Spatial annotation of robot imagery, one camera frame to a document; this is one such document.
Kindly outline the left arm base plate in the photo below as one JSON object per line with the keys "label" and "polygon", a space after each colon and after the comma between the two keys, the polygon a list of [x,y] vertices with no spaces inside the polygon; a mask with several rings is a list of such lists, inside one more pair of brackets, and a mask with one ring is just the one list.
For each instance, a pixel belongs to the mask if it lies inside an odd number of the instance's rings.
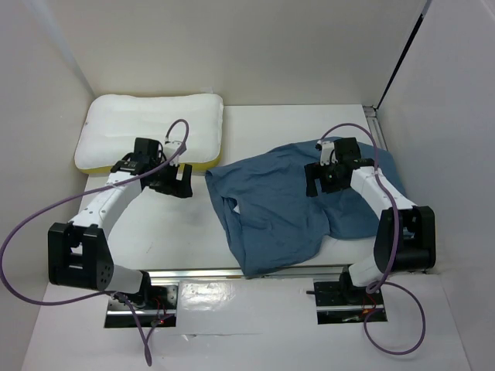
{"label": "left arm base plate", "polygon": [[[138,322],[147,328],[175,328],[177,322],[178,285],[154,286],[151,297],[137,304],[130,298]],[[131,309],[121,298],[110,298],[106,310],[104,328],[136,328]]]}

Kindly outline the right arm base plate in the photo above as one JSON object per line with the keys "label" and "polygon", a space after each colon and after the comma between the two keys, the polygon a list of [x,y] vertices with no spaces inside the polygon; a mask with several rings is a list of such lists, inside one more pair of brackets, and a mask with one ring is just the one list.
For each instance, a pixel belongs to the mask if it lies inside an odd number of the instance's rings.
{"label": "right arm base plate", "polygon": [[368,294],[365,288],[344,291],[340,282],[316,281],[308,291],[315,298],[319,325],[386,322],[384,299],[380,292]]}

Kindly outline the blue pillowcase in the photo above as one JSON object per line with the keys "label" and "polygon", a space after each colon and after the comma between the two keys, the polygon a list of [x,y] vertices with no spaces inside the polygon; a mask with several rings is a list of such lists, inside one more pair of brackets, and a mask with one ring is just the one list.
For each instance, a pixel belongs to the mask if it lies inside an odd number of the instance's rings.
{"label": "blue pillowcase", "polygon": [[352,189],[306,195],[304,167],[317,161],[316,143],[304,141],[207,170],[213,209],[248,277],[313,258],[324,237],[375,236],[378,218]]}

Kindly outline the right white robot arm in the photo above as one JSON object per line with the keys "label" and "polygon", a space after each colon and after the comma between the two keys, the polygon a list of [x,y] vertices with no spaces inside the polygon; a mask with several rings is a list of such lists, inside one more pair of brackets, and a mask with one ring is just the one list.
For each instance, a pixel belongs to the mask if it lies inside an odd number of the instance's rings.
{"label": "right white robot arm", "polygon": [[320,139],[318,162],[305,166],[306,195],[352,189],[378,218],[374,249],[364,260],[343,269],[337,293],[346,303],[378,290],[390,274],[424,271],[435,266],[435,214],[397,190],[379,167],[379,152],[362,156],[356,138]]}

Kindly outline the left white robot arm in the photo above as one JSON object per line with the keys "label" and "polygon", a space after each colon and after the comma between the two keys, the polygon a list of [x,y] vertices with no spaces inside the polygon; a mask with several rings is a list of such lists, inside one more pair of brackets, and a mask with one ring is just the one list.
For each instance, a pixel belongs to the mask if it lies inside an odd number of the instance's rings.
{"label": "left white robot arm", "polygon": [[144,308],[161,291],[149,273],[117,265],[108,237],[114,225],[144,189],[180,199],[192,196],[191,165],[180,165],[185,143],[136,138],[134,149],[116,162],[103,191],[67,223],[48,231],[51,284],[92,291],[119,292],[135,308]]}

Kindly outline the white pillow with yellow edge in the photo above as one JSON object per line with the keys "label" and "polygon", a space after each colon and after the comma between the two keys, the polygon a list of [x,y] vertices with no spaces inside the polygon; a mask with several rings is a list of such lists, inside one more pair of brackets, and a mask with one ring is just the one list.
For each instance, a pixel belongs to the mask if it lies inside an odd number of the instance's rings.
{"label": "white pillow with yellow edge", "polygon": [[224,102],[217,94],[182,97],[133,97],[106,94],[90,105],[74,155],[75,166],[86,174],[101,174],[134,148],[136,138],[164,142],[183,139],[185,127],[170,125],[184,119],[189,123],[182,163],[204,172],[220,162]]}

